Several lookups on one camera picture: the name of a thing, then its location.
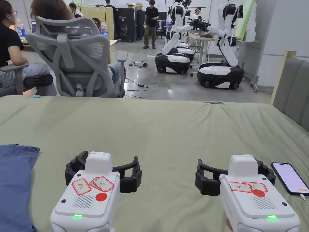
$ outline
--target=concrete floor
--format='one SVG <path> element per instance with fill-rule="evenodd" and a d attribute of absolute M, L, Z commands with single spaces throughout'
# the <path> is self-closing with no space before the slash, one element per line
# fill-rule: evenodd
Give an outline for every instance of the concrete floor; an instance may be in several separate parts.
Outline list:
<path fill-rule="evenodd" d="M 157 39 L 156 49 L 143 49 L 143 46 L 143 41 L 135 41 L 133 43 L 118 42 L 110 48 L 112 62 L 117 61 L 118 51 L 128 51 L 128 59 L 125 63 L 127 78 L 136 83 L 148 86 L 148 89 L 146 87 L 141 88 L 127 80 L 125 89 L 128 96 L 126 98 L 142 97 L 157 100 L 228 101 L 242 103 L 270 102 L 272 89 L 265 88 L 259 90 L 258 93 L 254 93 L 248 80 L 243 80 L 236 91 L 228 89 L 205 89 L 198 83 L 196 75 L 191 77 L 189 74 L 190 71 L 197 71 L 198 67 L 193 67 L 185 75 L 159 74 L 155 67 L 155 58 L 147 56 L 155 56 L 160 53 L 164 46 L 164 40 L 161 38 Z M 30 62 L 42 62 L 35 53 L 25 53 L 25 56 Z M 147 68 L 139 68 L 137 66 L 129 67 L 130 63 L 143 59 L 148 63 Z M 31 95 L 34 93 L 35 90 L 30 90 L 26 94 Z"/>

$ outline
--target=banner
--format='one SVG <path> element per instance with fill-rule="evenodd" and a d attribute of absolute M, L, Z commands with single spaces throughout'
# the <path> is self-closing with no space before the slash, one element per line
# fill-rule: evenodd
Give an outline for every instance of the banner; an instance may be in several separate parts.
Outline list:
<path fill-rule="evenodd" d="M 156 36 L 165 36 L 166 31 L 166 12 L 159 12 L 160 18 L 157 20 L 157 31 Z"/>

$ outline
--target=black t-shirt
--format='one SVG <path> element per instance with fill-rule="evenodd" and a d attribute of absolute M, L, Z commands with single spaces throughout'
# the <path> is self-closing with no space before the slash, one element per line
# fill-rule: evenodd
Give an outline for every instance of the black t-shirt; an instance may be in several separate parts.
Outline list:
<path fill-rule="evenodd" d="M 150 7 L 147 7 L 145 14 L 147 15 L 146 25 L 150 27 L 155 27 L 157 25 L 157 21 L 153 20 L 152 18 L 159 16 L 158 9 L 155 7 L 152 9 L 150 9 Z"/>
<path fill-rule="evenodd" d="M 11 46 L 19 46 L 23 50 L 23 44 L 18 33 L 11 28 L 0 23 L 0 67 L 8 65 L 10 54 L 8 48 Z"/>
<path fill-rule="evenodd" d="M 112 5 L 107 5 L 105 7 L 110 7 L 110 8 L 113 8 L 113 13 L 114 13 L 114 22 L 116 22 L 117 20 L 117 8 L 112 6 Z"/>

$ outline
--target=chair headrest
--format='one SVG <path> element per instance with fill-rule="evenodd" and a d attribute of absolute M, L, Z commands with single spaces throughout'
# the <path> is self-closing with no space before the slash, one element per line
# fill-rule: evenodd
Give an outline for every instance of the chair headrest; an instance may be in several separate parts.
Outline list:
<path fill-rule="evenodd" d="M 79 17 L 70 20 L 51 20 L 36 17 L 36 34 L 49 37 L 68 34 L 69 38 L 99 35 L 100 32 L 95 22 L 86 17 Z"/>

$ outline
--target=red circle sticker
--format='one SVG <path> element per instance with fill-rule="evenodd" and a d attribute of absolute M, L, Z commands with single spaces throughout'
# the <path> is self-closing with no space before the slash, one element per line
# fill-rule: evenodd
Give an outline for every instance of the red circle sticker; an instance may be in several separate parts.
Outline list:
<path fill-rule="evenodd" d="M 97 201 L 105 201 L 107 199 L 107 194 L 102 192 L 96 195 L 95 199 Z"/>
<path fill-rule="evenodd" d="M 265 197 L 265 193 L 264 193 L 263 191 L 261 191 L 261 190 L 255 189 L 255 190 L 253 190 L 252 192 L 253 192 L 253 194 L 254 194 L 255 196 L 258 196 L 258 197 Z"/>

